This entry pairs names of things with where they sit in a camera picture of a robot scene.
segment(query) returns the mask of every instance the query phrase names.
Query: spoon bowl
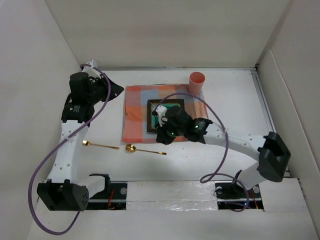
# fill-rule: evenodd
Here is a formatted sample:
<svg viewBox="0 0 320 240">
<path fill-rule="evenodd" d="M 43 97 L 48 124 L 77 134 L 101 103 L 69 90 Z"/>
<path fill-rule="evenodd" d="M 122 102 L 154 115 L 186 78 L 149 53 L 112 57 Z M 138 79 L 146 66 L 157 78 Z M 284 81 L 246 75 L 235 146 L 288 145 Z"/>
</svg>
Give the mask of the spoon bowl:
<svg viewBox="0 0 320 240">
<path fill-rule="evenodd" d="M 148 153 L 153 153 L 153 154 L 161 154 L 161 155 L 167 155 L 166 152 L 162 151 L 148 151 L 148 150 L 142 150 L 142 149 L 137 149 L 134 145 L 132 144 L 127 144 L 125 146 L 125 150 L 127 150 L 129 153 L 134 153 L 136 151 L 142 151 L 142 152 L 148 152 Z"/>
</svg>

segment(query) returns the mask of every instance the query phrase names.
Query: plastic cup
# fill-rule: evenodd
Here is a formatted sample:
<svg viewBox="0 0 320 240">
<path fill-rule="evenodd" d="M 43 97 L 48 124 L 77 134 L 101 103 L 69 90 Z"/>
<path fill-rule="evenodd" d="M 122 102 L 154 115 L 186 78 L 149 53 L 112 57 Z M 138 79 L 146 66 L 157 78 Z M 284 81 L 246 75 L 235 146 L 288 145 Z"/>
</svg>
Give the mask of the plastic cup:
<svg viewBox="0 0 320 240">
<path fill-rule="evenodd" d="M 205 79 L 205 75 L 201 72 L 195 71 L 191 73 L 189 78 L 189 93 L 198 95 L 201 92 Z"/>
</svg>

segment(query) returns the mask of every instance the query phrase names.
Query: golden spoon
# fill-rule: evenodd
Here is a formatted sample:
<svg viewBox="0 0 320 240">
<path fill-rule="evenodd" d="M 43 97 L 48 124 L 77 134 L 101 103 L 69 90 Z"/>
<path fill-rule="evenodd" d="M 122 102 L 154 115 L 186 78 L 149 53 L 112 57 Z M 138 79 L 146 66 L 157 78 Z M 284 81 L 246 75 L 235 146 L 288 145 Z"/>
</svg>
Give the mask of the golden spoon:
<svg viewBox="0 0 320 240">
<path fill-rule="evenodd" d="M 125 146 L 125 149 L 130 153 L 134 153 L 135 151 L 142 151 L 142 152 L 148 152 L 148 153 L 154 153 L 154 154 L 167 155 L 166 152 L 162 152 L 162 151 L 147 151 L 147 150 L 137 149 L 135 146 L 131 144 L 128 144 L 127 146 Z"/>
<path fill-rule="evenodd" d="M 85 141 L 85 140 L 83 140 L 83 141 L 82 141 L 82 145 L 85 145 L 85 146 L 91 146 L 91 145 L 93 145 L 93 146 L 105 147 L 105 148 L 109 148 L 109 149 L 117 149 L 117 150 L 119 150 L 119 149 L 120 149 L 120 148 L 119 148 L 119 147 L 117 147 L 117 146 L 106 146 L 106 145 L 100 145 L 100 144 L 91 143 L 91 142 L 89 142 L 89 141 Z"/>
</svg>

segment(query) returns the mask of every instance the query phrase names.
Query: checkered cloth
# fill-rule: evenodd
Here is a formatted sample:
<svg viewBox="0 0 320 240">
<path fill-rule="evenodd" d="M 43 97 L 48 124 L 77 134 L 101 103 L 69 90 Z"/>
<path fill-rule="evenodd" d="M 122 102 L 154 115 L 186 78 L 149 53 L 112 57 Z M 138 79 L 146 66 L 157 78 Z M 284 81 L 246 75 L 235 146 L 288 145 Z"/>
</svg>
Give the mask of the checkered cloth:
<svg viewBox="0 0 320 240">
<path fill-rule="evenodd" d="M 156 143 L 157 135 L 147 132 L 148 100 L 163 99 L 173 93 L 188 93 L 188 88 L 187 84 L 127 86 L 122 141 L 125 143 Z M 198 97 L 204 99 L 202 91 Z M 184 99 L 184 109 L 192 118 L 208 118 L 206 106 L 198 99 L 186 95 L 176 95 L 170 99 Z M 187 140 L 184 137 L 177 137 L 174 141 Z"/>
</svg>

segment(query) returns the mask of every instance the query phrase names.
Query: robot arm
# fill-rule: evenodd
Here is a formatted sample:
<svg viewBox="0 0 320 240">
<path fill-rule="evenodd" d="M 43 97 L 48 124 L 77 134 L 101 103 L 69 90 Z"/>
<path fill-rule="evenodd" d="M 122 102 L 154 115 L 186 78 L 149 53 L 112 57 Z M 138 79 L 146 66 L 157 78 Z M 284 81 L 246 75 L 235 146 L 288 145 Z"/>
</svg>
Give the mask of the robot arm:
<svg viewBox="0 0 320 240">
<path fill-rule="evenodd" d="M 192 119 L 179 106 L 169 109 L 161 106 L 153 114 L 159 116 L 156 139 L 158 143 L 167 145 L 172 143 L 176 137 L 184 136 L 191 142 L 226 146 L 225 133 L 221 126 L 209 119 Z M 241 134 L 231 129 L 227 129 L 226 132 L 229 149 L 243 153 L 257 161 L 249 168 L 240 170 L 235 176 L 247 190 L 265 180 L 282 181 L 291 153 L 277 133 L 269 132 L 267 136 L 262 136 Z M 233 188 L 241 188 L 236 182 L 232 184 Z"/>
<path fill-rule="evenodd" d="M 109 81 L 110 101 L 124 88 Z M 87 179 L 78 182 L 80 147 L 89 125 L 68 138 L 70 133 L 93 117 L 96 103 L 106 101 L 106 80 L 91 67 L 84 67 L 82 72 L 70 76 L 69 85 L 71 93 L 62 111 L 60 135 L 60 141 L 67 139 L 67 142 L 58 149 L 46 182 L 37 186 L 37 194 L 51 211 L 84 211 L 89 198 L 101 191 L 107 192 L 111 184 L 107 174 L 91 174 Z"/>
</svg>

